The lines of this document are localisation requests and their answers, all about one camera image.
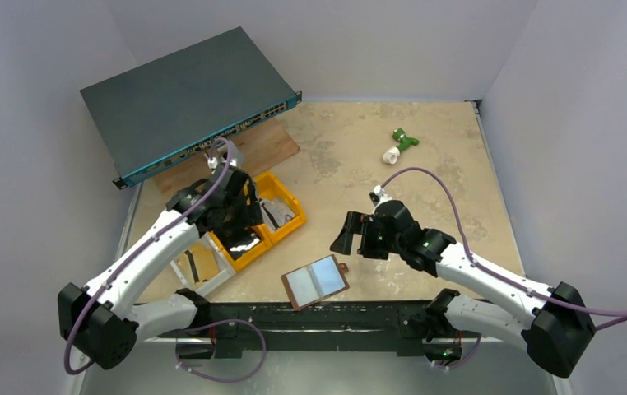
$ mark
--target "worn table surface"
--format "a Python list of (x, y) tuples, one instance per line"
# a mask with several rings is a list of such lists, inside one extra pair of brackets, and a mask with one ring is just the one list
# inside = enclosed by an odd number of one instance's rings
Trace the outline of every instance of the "worn table surface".
[[(522, 275), (512, 229), (481, 131), (470, 103), (304, 103), (277, 117), (301, 152), (272, 172), (300, 201), (309, 221), (221, 288), (212, 301), (287, 300), (280, 275), (330, 254), (348, 211), (371, 212), (368, 193), (407, 166), (434, 171), (457, 201), (471, 248)], [(382, 154), (395, 141), (394, 128), (420, 139), (391, 166)], [(427, 175), (403, 174), (386, 188), (403, 201), (420, 225), (457, 235), (443, 190)], [(134, 243), (163, 210), (155, 183), (144, 183), (129, 242)], [(445, 287), (460, 286), (410, 269), (400, 258), (372, 261), (338, 256), (347, 263), (350, 289), (332, 300), (432, 299)], [(146, 289), (141, 302), (160, 300), (182, 288), (167, 267)]]

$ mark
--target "tabletop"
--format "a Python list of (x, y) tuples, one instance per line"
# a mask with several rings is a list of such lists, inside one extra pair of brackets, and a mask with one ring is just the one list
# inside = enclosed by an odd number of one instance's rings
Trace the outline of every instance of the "tabletop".
[[(301, 152), (271, 171), (299, 200), (308, 222), (210, 293), (209, 300), (288, 300), (281, 275), (329, 255), (346, 213), (371, 212), (369, 192), (408, 166), (431, 170), (447, 184), (475, 253), (523, 275), (471, 103), (303, 103), (277, 118)], [(387, 165), (381, 157), (397, 145), (391, 136), (395, 128), (403, 128), (420, 144), (404, 151), (395, 165)], [(420, 172), (401, 174), (386, 191), (401, 200), (421, 226), (458, 239), (447, 196), (431, 177)], [(132, 219), (130, 245), (153, 224), (165, 201), (151, 179), (144, 182)], [(337, 259), (350, 269), (346, 275), (350, 289), (330, 300), (432, 299), (443, 288), (476, 296), (456, 284), (410, 269), (397, 256), (387, 261), (354, 254), (337, 255)], [(167, 267), (139, 302), (164, 299), (180, 288), (183, 285)]]

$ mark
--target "robotic arm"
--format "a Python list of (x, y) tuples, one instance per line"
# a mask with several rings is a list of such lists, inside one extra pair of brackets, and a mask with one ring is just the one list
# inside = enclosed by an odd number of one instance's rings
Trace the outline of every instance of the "robotic arm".
[[(353, 235), (360, 234), (357, 253), (365, 258), (387, 259), (395, 253), (413, 269), (475, 291), (492, 303), (443, 290), (428, 306), (433, 320), (430, 331), (446, 333), (453, 328), (495, 337), (524, 349), (546, 371), (570, 376), (597, 332), (594, 323), (589, 314), (538, 299), (534, 293), (584, 307), (577, 290), (563, 282), (554, 288), (528, 280), (475, 254), (467, 256), (463, 244), (451, 235), (421, 228), (407, 207), (381, 187), (369, 195), (374, 212), (348, 212), (331, 245), (333, 252), (349, 255)], [(500, 277), (522, 284), (527, 291)]]
[[(135, 305), (139, 295), (169, 262), (208, 231), (262, 224), (250, 176), (235, 167), (235, 160), (230, 161), (230, 166), (216, 163), (216, 159), (209, 163), (214, 170), (212, 177), (178, 191), (156, 223), (114, 265), (82, 288), (69, 283), (59, 292), (62, 337), (73, 337), (72, 344), (103, 369), (111, 369), (124, 360), (137, 341), (193, 323), (202, 302), (189, 290), (160, 302)], [(197, 200), (205, 196), (204, 202), (195, 207)], [(163, 229), (167, 231), (157, 236)], [(96, 293), (100, 296), (86, 314), (81, 314)], [(81, 325), (73, 331), (77, 320), (81, 320)]]

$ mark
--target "gray floor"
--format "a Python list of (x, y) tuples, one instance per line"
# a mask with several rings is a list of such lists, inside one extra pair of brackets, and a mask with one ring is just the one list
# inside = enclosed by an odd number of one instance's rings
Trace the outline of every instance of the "gray floor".
[[(258, 360), (246, 352), (242, 360), (202, 361), (205, 373), (234, 377)], [(430, 370), (425, 358), (398, 358), (393, 353), (270, 352), (251, 379), (213, 383), (175, 368), (174, 346), (145, 344), (115, 369), (93, 368), (81, 393), (148, 394), (556, 394), (551, 376), (520, 350), (499, 342), (481, 344), (473, 360), (450, 374)]]

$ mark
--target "white wall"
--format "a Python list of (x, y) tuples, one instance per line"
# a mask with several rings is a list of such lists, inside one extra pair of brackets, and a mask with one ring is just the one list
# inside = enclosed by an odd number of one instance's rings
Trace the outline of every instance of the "white wall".
[(242, 26), (306, 100), (468, 100), (536, 0), (105, 0), (139, 63)]
[(135, 63), (105, 4), (0, 1), (0, 393), (60, 393), (56, 296), (106, 267), (119, 192), (78, 90)]
[[(539, 2), (481, 113), (527, 273), (627, 308), (627, 0)], [(573, 383), (627, 393), (627, 323)]]

